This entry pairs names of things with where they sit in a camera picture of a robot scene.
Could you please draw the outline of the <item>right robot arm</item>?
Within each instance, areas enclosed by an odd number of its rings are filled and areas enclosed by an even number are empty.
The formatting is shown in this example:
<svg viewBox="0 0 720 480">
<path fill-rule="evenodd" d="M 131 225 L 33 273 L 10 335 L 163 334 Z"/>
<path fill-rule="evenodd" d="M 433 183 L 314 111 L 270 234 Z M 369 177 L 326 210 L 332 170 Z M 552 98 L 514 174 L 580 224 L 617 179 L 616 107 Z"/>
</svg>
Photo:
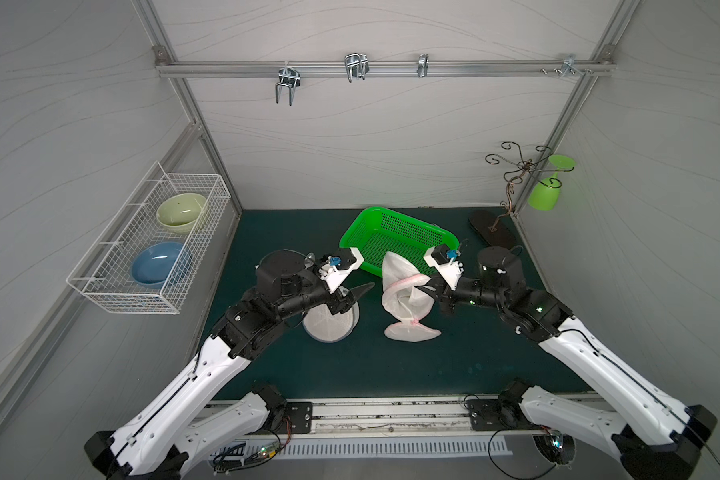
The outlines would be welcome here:
<svg viewBox="0 0 720 480">
<path fill-rule="evenodd" d="M 620 359 L 561 300 L 527 286 L 520 258 L 503 247 L 478 254 L 468 278 L 459 252 L 427 250 L 437 272 L 423 291 L 451 313 L 459 304 L 494 307 L 512 330 L 566 365 L 610 410 L 588 407 L 538 385 L 512 382 L 499 396 L 507 419 L 525 420 L 582 441 L 616 459 L 634 479 L 688 479 L 716 425 L 702 405 L 687 406 Z"/>
</svg>

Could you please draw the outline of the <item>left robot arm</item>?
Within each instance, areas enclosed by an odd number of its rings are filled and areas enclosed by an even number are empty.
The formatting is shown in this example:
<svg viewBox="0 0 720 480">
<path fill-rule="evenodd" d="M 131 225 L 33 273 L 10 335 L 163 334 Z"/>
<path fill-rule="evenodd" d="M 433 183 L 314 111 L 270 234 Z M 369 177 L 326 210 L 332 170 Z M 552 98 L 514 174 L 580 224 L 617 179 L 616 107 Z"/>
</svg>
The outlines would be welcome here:
<svg viewBox="0 0 720 480">
<path fill-rule="evenodd" d="M 269 385 L 204 420 L 196 417 L 287 331 L 288 319 L 319 306 L 332 314 L 351 311 L 373 286 L 341 285 L 363 262 L 356 247 L 321 260 L 288 249 L 263 257 L 255 286 L 218 319 L 172 382 L 128 423 L 85 443 L 92 466 L 107 479 L 180 479 L 223 445 L 282 419 L 287 402 Z"/>
</svg>

